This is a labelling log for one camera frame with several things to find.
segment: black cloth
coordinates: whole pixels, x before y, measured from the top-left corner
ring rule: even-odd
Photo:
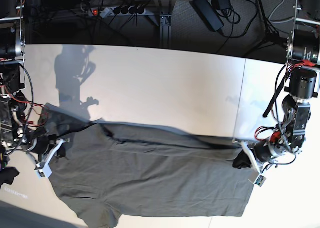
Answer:
[[[4,183],[12,185],[20,172],[15,167],[6,167],[0,171],[0,190]]]
[[[88,124],[51,112],[58,135]],[[56,195],[90,228],[143,217],[242,216],[253,190],[250,169],[234,169],[240,148],[214,149],[192,135],[125,124],[95,124],[66,136],[53,159]]]

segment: table surface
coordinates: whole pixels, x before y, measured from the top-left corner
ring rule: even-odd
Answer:
[[[281,64],[236,57],[116,46],[29,45],[26,64],[37,103],[49,103],[84,120],[176,128],[201,135],[253,139]],[[30,86],[24,94],[30,96]],[[279,105],[286,96],[279,97]],[[317,131],[320,101],[312,99],[303,153],[292,165],[270,169],[256,187],[243,217],[142,218],[122,216],[126,227],[320,227]],[[280,117],[283,112],[279,106]],[[12,155],[20,175],[2,186],[0,201],[63,220],[78,219],[55,195],[48,179],[38,179],[33,162]]]

